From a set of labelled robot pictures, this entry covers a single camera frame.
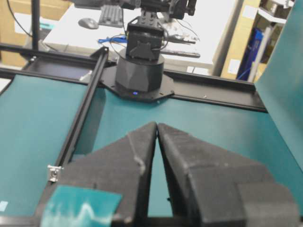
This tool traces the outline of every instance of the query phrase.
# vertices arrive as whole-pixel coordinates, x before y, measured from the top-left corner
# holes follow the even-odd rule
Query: black mounting plate
[[[121,98],[150,103],[174,94],[174,80],[164,74],[159,89],[151,92],[128,90],[116,82],[116,69],[116,66],[105,68],[100,82]]]

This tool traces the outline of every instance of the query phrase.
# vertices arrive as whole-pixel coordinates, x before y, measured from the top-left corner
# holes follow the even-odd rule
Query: metal pole
[[[255,59],[255,63],[251,67],[250,75],[249,75],[248,80],[247,80],[250,83],[252,83],[254,81],[254,79],[255,79],[255,76],[256,76],[256,73],[257,73],[257,70],[258,70],[258,66],[259,66],[259,64],[261,62],[261,59],[262,59],[262,56],[263,56],[264,51],[266,49],[267,43],[268,43],[268,41],[270,39],[270,35],[271,35],[272,29],[273,29],[272,26],[268,26],[265,29],[265,32],[264,32],[264,35],[263,35],[263,39],[261,41],[261,44],[260,44],[260,47],[259,47],[256,59]]]
[[[56,161],[56,166],[65,166],[71,160],[75,147],[77,145],[81,130],[84,125],[85,118],[89,111],[89,107],[92,101],[92,98],[95,94],[95,91],[99,85],[99,81],[102,76],[104,66],[108,58],[108,48],[102,47],[100,57],[97,61],[97,64],[94,68],[94,71],[91,74],[91,79],[87,85],[86,93],[83,97],[82,103],[76,113],[70,131],[65,139],[65,142],[62,146],[61,152]]]
[[[33,49],[39,50],[40,31],[40,0],[32,0],[32,34]]]

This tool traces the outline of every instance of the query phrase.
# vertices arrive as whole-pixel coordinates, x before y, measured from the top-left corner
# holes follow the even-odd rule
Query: keyboard
[[[122,9],[120,8],[120,6],[102,6],[99,25],[123,27]]]

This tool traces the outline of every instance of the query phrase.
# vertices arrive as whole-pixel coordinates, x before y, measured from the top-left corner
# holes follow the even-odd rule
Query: black cylindrical base
[[[164,69],[164,58],[157,61],[145,61],[126,57],[126,51],[120,52],[116,82],[126,89],[149,92],[160,88]]]

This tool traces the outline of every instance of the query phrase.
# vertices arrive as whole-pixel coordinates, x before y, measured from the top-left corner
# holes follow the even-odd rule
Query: white table
[[[193,17],[186,15],[185,20],[190,22],[201,41],[193,46],[169,43],[168,49],[196,50],[200,53],[201,57],[188,58],[163,55],[165,58],[165,68],[179,71],[187,71],[188,69],[192,71],[193,68],[196,68],[206,70],[206,72],[212,69],[214,65],[213,57],[234,3],[235,0],[225,0],[223,2],[221,0],[197,1],[196,14]],[[124,12],[125,27],[127,27],[127,22],[140,15],[139,9],[124,10]],[[78,21],[84,17],[98,21],[100,14],[100,10],[78,9],[74,5],[71,5],[59,23],[45,38],[45,43],[62,52],[90,55],[101,47],[97,43],[98,39],[124,33],[122,28],[99,26],[99,29],[89,30],[78,25]],[[191,33],[181,26],[179,28],[183,32]],[[117,51],[123,48],[117,44],[113,45]],[[110,57],[113,57],[113,54],[116,56],[113,49],[110,46],[109,48],[111,50]]]
[[[84,17],[99,20],[100,10],[78,9],[74,5],[66,11],[56,27],[45,38],[44,42],[62,52],[77,53],[89,55],[99,49],[102,45],[97,43],[100,38],[112,37],[117,34],[123,34],[122,28],[99,26],[99,29],[90,30],[78,25],[78,21]],[[127,22],[140,15],[140,10],[125,10],[125,26]],[[113,44],[119,51],[123,47]],[[188,58],[173,55],[164,55],[166,68],[176,70],[186,70],[188,66],[210,69],[213,66],[212,56],[203,54],[202,42],[197,42],[193,47],[184,44],[169,44],[169,49],[184,50],[184,48],[196,49],[202,53],[200,58]]]
[[[12,70],[21,69],[20,67],[4,65],[1,62],[0,62],[0,68],[7,68],[7,69],[12,69]],[[10,79],[0,78],[0,93],[10,82],[11,82]]]

